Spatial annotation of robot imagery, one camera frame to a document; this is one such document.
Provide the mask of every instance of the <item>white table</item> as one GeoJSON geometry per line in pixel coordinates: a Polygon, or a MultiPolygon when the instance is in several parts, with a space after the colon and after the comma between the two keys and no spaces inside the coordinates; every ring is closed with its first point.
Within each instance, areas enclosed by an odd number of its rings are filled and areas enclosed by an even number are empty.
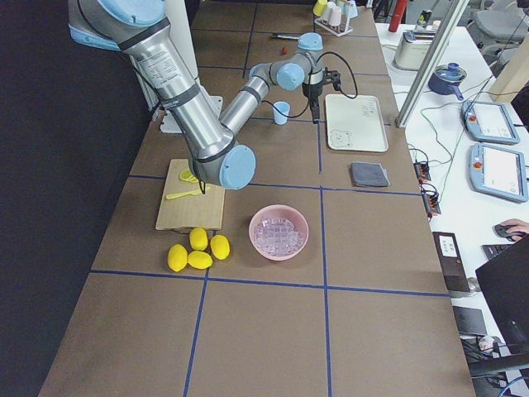
{"type": "MultiPolygon", "coordinates": [[[[387,24],[377,24],[377,32],[383,46],[384,58],[399,108],[402,106],[406,98],[405,93],[410,89],[417,72],[395,68],[392,65],[395,51],[390,47],[399,43],[404,30],[412,29],[413,27],[401,25],[397,32],[392,33],[388,31],[387,24]]],[[[464,92],[465,98],[475,98],[472,94],[477,93],[481,89],[491,73],[464,27],[455,29],[450,39],[450,44],[442,57],[441,65],[449,62],[456,62],[466,70],[468,76],[461,83],[460,89],[464,92]]],[[[490,87],[493,81],[494,77],[489,80],[486,88],[490,87]]],[[[484,93],[479,96],[479,100],[490,101],[490,97],[484,93]]],[[[475,276],[475,270],[487,261],[481,245],[508,243],[507,240],[494,234],[492,226],[509,218],[529,220],[529,203],[511,203],[507,200],[472,190],[468,177],[468,164],[469,150],[475,141],[471,140],[469,134],[464,131],[460,121],[460,104],[456,104],[458,101],[455,95],[444,96],[433,92],[424,92],[422,94],[419,104],[406,125],[408,143],[417,149],[425,151],[430,160],[447,161],[449,159],[446,151],[436,143],[434,131],[420,113],[421,109],[436,108],[445,103],[455,104],[441,109],[427,110],[424,113],[438,131],[439,140],[449,151],[453,152],[460,136],[461,139],[455,150],[453,164],[447,178],[446,174],[450,164],[431,166],[432,183],[442,192],[442,196],[440,203],[441,215],[435,216],[431,220],[430,225],[432,231],[455,233],[465,273],[467,277],[473,277],[475,276]]],[[[508,104],[508,111],[513,122],[521,124],[519,117],[510,104],[508,104]]],[[[519,128],[518,133],[521,137],[521,142],[507,147],[520,151],[526,158],[529,158],[529,135],[523,128],[519,128]]],[[[417,159],[425,160],[420,153],[417,153],[417,159]]],[[[452,299],[452,303],[457,306],[481,309],[488,334],[501,337],[501,333],[482,294],[476,294],[468,298],[452,299]]]]}

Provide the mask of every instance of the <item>yellow cup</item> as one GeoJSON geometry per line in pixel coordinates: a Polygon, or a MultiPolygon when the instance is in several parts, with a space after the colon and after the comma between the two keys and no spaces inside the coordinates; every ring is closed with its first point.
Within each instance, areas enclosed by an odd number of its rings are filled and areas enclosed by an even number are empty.
{"type": "Polygon", "coordinates": [[[316,4],[314,4],[314,7],[312,8],[312,12],[315,16],[321,17],[323,10],[325,10],[325,6],[327,5],[327,0],[317,0],[316,4]]]}

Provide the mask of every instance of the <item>metal pole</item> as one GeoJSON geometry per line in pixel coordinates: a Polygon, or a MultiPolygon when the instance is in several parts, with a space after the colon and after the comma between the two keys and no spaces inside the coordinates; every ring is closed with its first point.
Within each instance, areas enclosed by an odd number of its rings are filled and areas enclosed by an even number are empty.
{"type": "Polygon", "coordinates": [[[439,64],[441,57],[445,52],[445,49],[448,46],[448,41],[452,36],[452,32],[457,26],[457,22],[461,19],[468,2],[469,0],[450,1],[450,7],[446,12],[446,16],[437,30],[436,37],[424,57],[421,68],[417,72],[417,76],[413,80],[410,92],[404,101],[403,108],[398,114],[397,127],[402,128],[406,126],[407,120],[412,115],[413,109],[417,106],[422,90],[427,85],[431,74],[439,64]]]}
{"type": "Polygon", "coordinates": [[[497,375],[499,372],[525,370],[526,368],[529,368],[529,354],[527,353],[476,361],[469,364],[471,376],[497,375]]]}

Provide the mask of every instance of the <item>red bottle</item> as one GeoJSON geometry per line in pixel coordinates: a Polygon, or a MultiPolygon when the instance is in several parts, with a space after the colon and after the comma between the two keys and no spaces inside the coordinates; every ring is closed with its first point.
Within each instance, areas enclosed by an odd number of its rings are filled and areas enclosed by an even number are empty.
{"type": "Polygon", "coordinates": [[[389,31],[397,31],[398,25],[400,25],[400,21],[403,19],[404,11],[406,11],[406,6],[407,0],[397,0],[391,22],[389,23],[389,31]]]}

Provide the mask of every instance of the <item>black monitor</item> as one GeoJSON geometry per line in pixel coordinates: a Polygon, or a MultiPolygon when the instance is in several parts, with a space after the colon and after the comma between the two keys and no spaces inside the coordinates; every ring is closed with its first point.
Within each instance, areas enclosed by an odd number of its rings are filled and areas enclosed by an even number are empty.
{"type": "Polygon", "coordinates": [[[470,374],[529,375],[529,237],[479,267],[476,276],[512,355],[469,364],[470,374]]]}

